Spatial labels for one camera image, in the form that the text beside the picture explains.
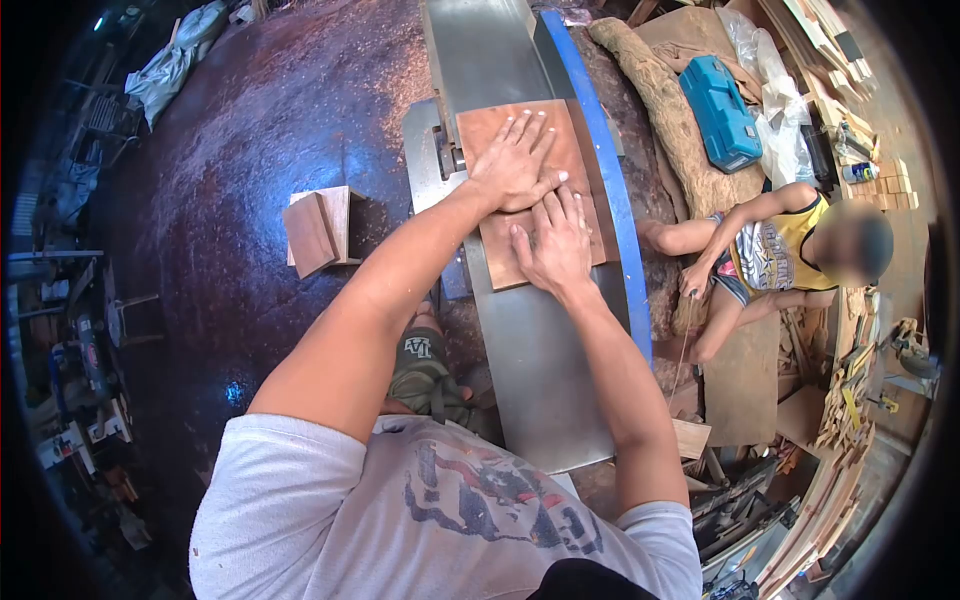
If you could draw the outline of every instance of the bottle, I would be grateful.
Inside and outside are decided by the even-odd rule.
[[[880,176],[880,168],[872,162],[858,162],[841,170],[843,171],[843,179],[847,183],[863,183],[864,181],[875,180]]]

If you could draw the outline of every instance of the jointer planer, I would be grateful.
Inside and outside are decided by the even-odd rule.
[[[563,18],[534,16],[524,0],[422,0],[420,8],[437,94],[410,106],[402,123],[414,211],[467,179],[458,113],[567,100],[585,166],[597,176],[591,181],[603,182],[591,192],[598,214],[612,221],[619,254],[591,276],[650,362],[650,314],[630,200],[606,113]],[[494,292],[477,231],[443,280],[449,298],[472,288],[507,447],[547,473],[613,456],[583,346],[553,297],[532,285]]]

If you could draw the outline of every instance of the yellow tool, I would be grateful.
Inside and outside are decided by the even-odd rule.
[[[860,416],[856,413],[856,404],[853,403],[853,392],[850,388],[842,388],[843,399],[847,403],[847,412],[850,413],[850,420],[853,422],[853,431],[860,428]]]

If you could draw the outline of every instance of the graphic print on shirt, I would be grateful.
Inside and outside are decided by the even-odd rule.
[[[777,227],[769,221],[748,223],[736,234],[736,251],[745,283],[755,290],[789,290],[794,262]]]
[[[434,521],[448,531],[480,536],[487,541],[516,540],[552,548],[563,544],[569,552],[603,554],[603,538],[596,517],[587,512],[589,523],[565,502],[565,498],[544,489],[556,485],[544,473],[525,461],[474,445],[458,436],[431,428],[415,444],[417,473],[406,471],[404,502],[418,522]],[[467,455],[467,460],[447,460]],[[448,515],[441,505],[441,478],[459,479],[458,513]],[[447,498],[445,506],[450,505]],[[519,518],[533,512],[533,518]],[[533,526],[520,525],[529,523]]]

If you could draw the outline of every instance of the fingers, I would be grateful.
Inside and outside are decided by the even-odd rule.
[[[520,138],[517,146],[526,148],[528,151],[533,148],[538,138],[540,138],[540,130],[543,129],[544,123],[546,123],[546,112],[541,110],[530,119],[530,124],[527,125],[527,129],[524,130],[523,136]]]
[[[546,133],[543,134],[543,137],[537,142],[537,145],[534,146],[533,151],[530,153],[530,156],[533,158],[543,161],[546,158],[546,154],[550,152],[550,149],[553,148],[553,142],[557,140],[557,130],[554,128],[547,129]]]
[[[496,137],[493,139],[494,142],[502,142],[507,139],[507,134],[510,133],[510,129],[514,126],[515,118],[513,116],[507,117],[507,120],[504,121],[503,127],[500,128],[500,131],[496,133]]]
[[[561,185],[557,188],[557,196],[560,198],[560,206],[564,208],[564,216],[567,221],[573,225],[580,225],[580,219],[577,217],[577,201],[574,200],[570,188]]]
[[[534,217],[537,216],[537,206],[534,206]],[[516,262],[520,265],[520,271],[526,273],[527,269],[533,267],[534,264],[533,253],[530,250],[530,238],[527,236],[526,230],[517,224],[511,225],[510,241],[514,247],[514,252],[516,252]]]
[[[557,189],[561,183],[568,179],[570,179],[570,174],[566,171],[548,169],[540,176],[540,180],[534,183],[530,191],[533,192],[537,198],[543,198],[547,193]]]
[[[543,202],[534,204],[533,213],[534,227],[537,228],[537,231],[550,228],[550,217],[546,214],[546,208],[543,206]]]
[[[550,217],[552,225],[559,225],[566,218],[564,207],[560,204],[555,192],[549,192],[543,197],[543,207],[546,209],[546,214]]]
[[[574,194],[573,200],[577,205],[577,225],[580,229],[587,228],[587,217],[584,214],[584,197],[580,194]]]
[[[510,131],[507,133],[505,141],[508,144],[517,144],[517,142],[520,141],[520,137],[523,135],[524,130],[527,129],[527,121],[530,120],[531,114],[533,113],[529,109],[524,110],[520,114],[514,125],[510,128]]]

